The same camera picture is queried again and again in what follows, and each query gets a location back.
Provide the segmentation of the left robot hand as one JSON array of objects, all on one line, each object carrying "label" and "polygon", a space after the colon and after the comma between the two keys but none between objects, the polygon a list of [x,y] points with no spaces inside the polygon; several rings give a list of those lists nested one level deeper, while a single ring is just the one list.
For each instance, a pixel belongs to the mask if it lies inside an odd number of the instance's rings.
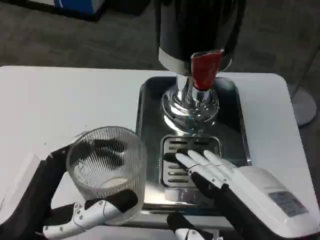
[{"label": "left robot hand", "polygon": [[0,224],[2,240],[60,240],[103,225],[139,202],[126,188],[110,196],[51,209],[52,198],[67,171],[67,158],[78,141],[61,147],[39,162],[13,212]]}]

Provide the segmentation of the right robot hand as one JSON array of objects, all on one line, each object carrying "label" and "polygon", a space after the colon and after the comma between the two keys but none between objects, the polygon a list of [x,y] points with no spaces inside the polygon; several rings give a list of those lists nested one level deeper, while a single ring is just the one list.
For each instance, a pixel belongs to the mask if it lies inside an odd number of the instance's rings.
[{"label": "right robot hand", "polygon": [[174,161],[244,240],[317,240],[320,225],[269,171],[238,167],[209,150],[179,149]]}]

